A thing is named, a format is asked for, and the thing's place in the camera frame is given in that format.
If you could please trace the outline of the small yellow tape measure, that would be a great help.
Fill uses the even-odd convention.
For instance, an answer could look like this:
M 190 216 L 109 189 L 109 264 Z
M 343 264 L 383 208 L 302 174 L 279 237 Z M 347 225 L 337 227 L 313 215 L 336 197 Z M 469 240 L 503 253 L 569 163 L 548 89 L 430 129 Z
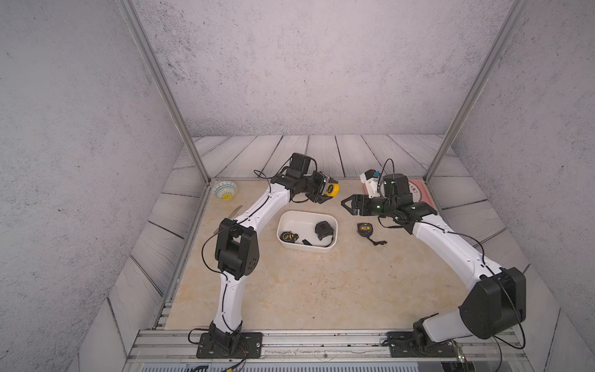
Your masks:
M 330 198 L 335 198 L 336 195 L 339 194 L 339 184 L 338 183 L 328 183 L 325 187 L 325 196 Z

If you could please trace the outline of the round dark grey tape measure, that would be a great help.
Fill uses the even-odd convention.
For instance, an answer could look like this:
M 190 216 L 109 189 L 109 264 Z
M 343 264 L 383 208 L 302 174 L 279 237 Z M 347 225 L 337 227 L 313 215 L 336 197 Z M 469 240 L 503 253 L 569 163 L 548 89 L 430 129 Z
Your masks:
M 375 241 L 371 238 L 373 235 L 373 225 L 370 223 L 358 223 L 357 232 L 361 237 L 366 238 L 368 241 L 373 243 L 374 246 L 382 246 L 387 244 L 387 241 L 385 240 Z

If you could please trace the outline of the large black tape measure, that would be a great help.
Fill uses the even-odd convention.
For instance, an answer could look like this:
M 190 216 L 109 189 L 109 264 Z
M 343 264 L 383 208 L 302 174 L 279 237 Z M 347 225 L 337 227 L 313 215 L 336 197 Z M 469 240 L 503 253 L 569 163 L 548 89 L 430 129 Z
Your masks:
M 304 227 L 306 237 L 299 239 L 299 243 L 315 248 L 330 248 L 336 240 L 336 232 L 328 221 L 320 221 L 316 224 L 309 223 Z

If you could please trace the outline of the black yellow rubber tape measure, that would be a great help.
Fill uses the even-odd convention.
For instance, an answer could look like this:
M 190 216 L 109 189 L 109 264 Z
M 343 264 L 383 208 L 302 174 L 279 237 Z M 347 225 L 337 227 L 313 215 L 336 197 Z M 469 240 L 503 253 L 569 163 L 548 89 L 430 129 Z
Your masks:
M 280 239 L 284 243 L 296 243 L 299 240 L 299 235 L 291 231 L 285 231 L 280 234 Z

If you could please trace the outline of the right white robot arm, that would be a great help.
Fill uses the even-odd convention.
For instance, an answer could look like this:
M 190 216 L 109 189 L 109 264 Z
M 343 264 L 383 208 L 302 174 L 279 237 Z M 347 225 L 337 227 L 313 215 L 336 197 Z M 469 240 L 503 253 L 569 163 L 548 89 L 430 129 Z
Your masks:
M 341 205 L 351 215 L 391 219 L 432 248 L 460 277 L 469 293 L 456 310 L 429 316 L 413 325 L 412 342 L 421 350 L 468 336 L 490 339 L 521 326 L 526 312 L 526 278 L 517 268 L 504 268 L 487 258 L 478 240 L 455 232 L 424 201 L 415 201 L 409 179 L 402 174 L 362 174 L 363 195 L 351 195 Z

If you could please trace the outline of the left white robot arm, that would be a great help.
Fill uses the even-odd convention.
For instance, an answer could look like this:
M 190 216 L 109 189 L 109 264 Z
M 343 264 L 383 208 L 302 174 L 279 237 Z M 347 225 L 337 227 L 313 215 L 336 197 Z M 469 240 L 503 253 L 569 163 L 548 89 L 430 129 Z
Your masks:
M 309 170 L 315 162 L 303 153 L 293 153 L 279 172 L 267 179 L 263 195 L 249 209 L 219 224 L 215 234 L 217 268 L 210 271 L 220 275 L 221 291 L 209 336 L 220 344 L 229 345 L 240 339 L 246 279 L 260 260 L 258 237 L 263 228 L 297 195 L 322 204 L 338 194 L 338 181 L 317 168 Z

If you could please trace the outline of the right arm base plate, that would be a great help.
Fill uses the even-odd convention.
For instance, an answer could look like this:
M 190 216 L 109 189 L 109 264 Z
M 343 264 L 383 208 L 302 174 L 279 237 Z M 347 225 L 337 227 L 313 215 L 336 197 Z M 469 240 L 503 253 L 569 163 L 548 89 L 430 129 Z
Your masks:
M 386 333 L 381 342 L 382 347 L 388 347 L 391 357 L 420 357 L 420 358 L 456 358 L 458 351 L 452 341 L 435 343 L 424 334 L 413 332 L 393 331 Z

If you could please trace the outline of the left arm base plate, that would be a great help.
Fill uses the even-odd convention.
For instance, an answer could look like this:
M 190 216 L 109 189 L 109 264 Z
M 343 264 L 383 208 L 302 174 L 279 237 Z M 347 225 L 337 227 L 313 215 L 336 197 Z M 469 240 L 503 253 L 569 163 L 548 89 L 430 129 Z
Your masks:
M 198 341 L 198 359 L 259 359 L 263 333 L 203 333 Z

